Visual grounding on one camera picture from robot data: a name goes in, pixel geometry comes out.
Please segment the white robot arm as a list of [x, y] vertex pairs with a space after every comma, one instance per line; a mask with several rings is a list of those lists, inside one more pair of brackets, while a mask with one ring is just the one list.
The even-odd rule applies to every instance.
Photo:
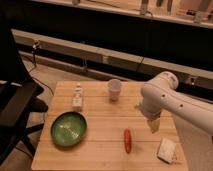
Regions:
[[213, 136], [213, 105], [177, 92], [178, 84], [177, 76], [168, 71], [145, 82], [141, 87], [141, 113], [155, 120], [165, 109]]

